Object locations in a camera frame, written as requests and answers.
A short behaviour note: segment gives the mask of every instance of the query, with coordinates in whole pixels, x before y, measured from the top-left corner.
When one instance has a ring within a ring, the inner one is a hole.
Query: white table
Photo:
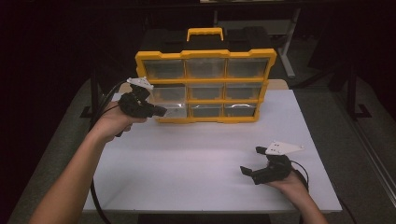
[[[267,91],[254,123],[134,124],[107,144],[94,176],[97,195],[104,210],[136,213],[294,211],[276,189],[254,185],[239,168],[264,168],[267,159],[255,147],[274,140],[304,146],[289,158],[309,173],[319,209],[341,211],[294,93],[284,90]],[[84,210],[94,209],[89,195]]]

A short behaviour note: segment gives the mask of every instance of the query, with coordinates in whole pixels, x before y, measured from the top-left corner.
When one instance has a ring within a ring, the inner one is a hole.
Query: floor
[[[306,67],[315,44],[315,39],[293,40],[288,55],[296,78],[287,78],[280,60],[270,78],[285,79],[292,86],[316,74],[318,70]],[[334,189],[351,213],[345,209],[326,214],[326,218],[337,224],[353,223],[352,216],[359,224],[396,223],[395,202],[389,197],[391,192],[384,188],[386,183],[377,171],[378,164],[373,163],[373,155],[378,156],[384,167],[393,171],[389,175],[395,176],[396,150],[392,149],[396,147],[396,122],[362,80],[358,80],[357,103],[366,105],[372,117],[351,120],[345,111],[346,91],[329,91],[330,78],[327,76],[307,88],[294,90]],[[66,166],[88,130],[89,121],[79,115],[90,100],[87,82],[65,113],[8,223],[27,223],[35,205]],[[136,214],[106,212],[106,215],[112,223],[137,221]],[[298,223],[299,214],[272,214],[270,218],[272,223]],[[96,213],[84,213],[79,223],[102,223],[102,220]]]

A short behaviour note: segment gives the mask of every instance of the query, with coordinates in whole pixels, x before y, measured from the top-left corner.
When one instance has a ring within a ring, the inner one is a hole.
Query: cable
[[[300,163],[298,163],[297,161],[291,161],[291,162],[293,162],[293,163],[299,165],[301,168],[303,168],[303,170],[304,170],[304,172],[306,174],[306,185],[309,185],[309,175],[308,175],[308,172],[305,170],[305,168]]]
[[[355,217],[352,215],[352,212],[350,212],[349,208],[344,203],[344,201],[341,200],[340,196],[338,196],[337,194],[335,194],[335,195],[337,196],[337,199],[340,202],[340,204],[343,205],[343,207],[345,207],[346,211],[349,213],[349,216],[350,216],[350,218],[352,218],[353,223],[358,224],[358,222],[356,221]]]
[[[116,108],[118,105],[112,106],[109,109],[105,110],[106,106],[108,105],[110,99],[113,97],[114,93],[120,88],[120,86],[125,83],[126,81],[122,81],[119,82],[117,85],[115,85],[113,87],[113,89],[111,89],[111,91],[106,95],[105,99],[102,101],[102,103],[99,105],[98,110],[97,111],[92,111],[92,119],[91,119],[91,127],[90,130],[93,128],[93,126],[95,125],[95,123],[99,120],[99,118],[102,117],[102,115],[104,115],[107,111]],[[106,224],[111,224],[111,222],[108,220],[108,218],[106,217],[100,203],[99,203],[99,199],[96,195],[96,189],[95,189],[95,184],[93,182],[91,182],[91,196],[93,199],[93,203],[95,204],[95,208],[96,211],[98,212],[100,218],[106,223]]]
[[[297,164],[297,165],[299,165],[301,168],[303,168],[303,170],[304,170],[304,172],[305,172],[305,175],[306,175],[306,190],[308,190],[309,191],[309,175],[308,175],[308,172],[305,170],[305,168],[300,164],[300,163],[298,163],[297,161],[290,161],[290,162],[293,162],[293,163],[295,163],[295,164]],[[300,218],[299,218],[299,224],[304,224],[304,219],[303,219],[303,216],[302,215],[300,215]]]

